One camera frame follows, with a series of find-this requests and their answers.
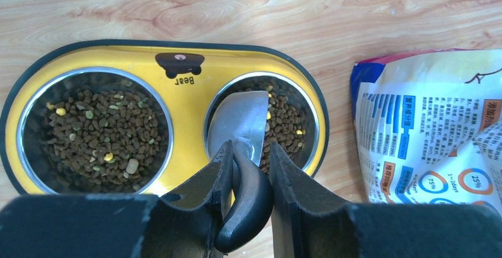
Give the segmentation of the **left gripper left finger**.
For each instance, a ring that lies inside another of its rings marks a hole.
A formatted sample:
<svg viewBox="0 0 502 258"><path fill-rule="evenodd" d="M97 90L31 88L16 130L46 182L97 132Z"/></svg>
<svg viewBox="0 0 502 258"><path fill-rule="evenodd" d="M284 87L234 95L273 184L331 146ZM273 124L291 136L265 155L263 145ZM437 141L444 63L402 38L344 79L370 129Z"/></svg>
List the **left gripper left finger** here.
<svg viewBox="0 0 502 258"><path fill-rule="evenodd" d="M223 257L231 141L163 196L23 195L1 210L2 257Z"/></svg>

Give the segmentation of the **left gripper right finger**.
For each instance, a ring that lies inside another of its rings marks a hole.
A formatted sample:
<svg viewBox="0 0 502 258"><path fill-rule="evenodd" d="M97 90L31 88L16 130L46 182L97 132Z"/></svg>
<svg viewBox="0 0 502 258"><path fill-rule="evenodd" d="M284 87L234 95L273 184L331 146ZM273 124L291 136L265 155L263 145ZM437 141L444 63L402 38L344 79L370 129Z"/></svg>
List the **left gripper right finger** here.
<svg viewBox="0 0 502 258"><path fill-rule="evenodd" d="M275 257L500 257L501 218L477 205L354 204L273 143Z"/></svg>

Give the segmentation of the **silver metal scoop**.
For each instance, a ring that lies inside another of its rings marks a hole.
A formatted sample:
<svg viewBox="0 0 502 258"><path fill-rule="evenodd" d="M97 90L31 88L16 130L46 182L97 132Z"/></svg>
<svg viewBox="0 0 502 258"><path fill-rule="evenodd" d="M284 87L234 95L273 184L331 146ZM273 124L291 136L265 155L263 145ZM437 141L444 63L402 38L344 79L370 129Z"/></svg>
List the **silver metal scoop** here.
<svg viewBox="0 0 502 258"><path fill-rule="evenodd" d="M267 91L235 92L217 105L209 124L207 149L215 155L232 143L234 202L223 219L215 246L233 252L261 232L273 208L273 190L260 169L269 97Z"/></svg>

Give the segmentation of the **yellow double pet bowl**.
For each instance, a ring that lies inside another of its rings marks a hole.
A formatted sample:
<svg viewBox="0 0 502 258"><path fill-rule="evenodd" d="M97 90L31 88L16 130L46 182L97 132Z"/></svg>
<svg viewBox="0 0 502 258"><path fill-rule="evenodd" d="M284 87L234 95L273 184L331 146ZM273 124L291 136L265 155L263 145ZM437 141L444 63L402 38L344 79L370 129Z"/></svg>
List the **yellow double pet bowl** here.
<svg viewBox="0 0 502 258"><path fill-rule="evenodd" d="M261 46L140 40L55 49L15 82L1 113L1 162L20 194L164 194L206 165L208 130L224 99L266 91L263 153L279 143L314 176L329 117L296 60Z"/></svg>

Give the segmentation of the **cat food bag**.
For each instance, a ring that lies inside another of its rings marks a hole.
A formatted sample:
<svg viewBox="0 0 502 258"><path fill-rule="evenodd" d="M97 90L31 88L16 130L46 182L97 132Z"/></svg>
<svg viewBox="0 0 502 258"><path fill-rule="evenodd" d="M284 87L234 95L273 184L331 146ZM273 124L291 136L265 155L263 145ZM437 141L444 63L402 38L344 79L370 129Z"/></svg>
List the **cat food bag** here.
<svg viewBox="0 0 502 258"><path fill-rule="evenodd" d="M419 50L360 61L350 92L371 203L501 212L501 50Z"/></svg>

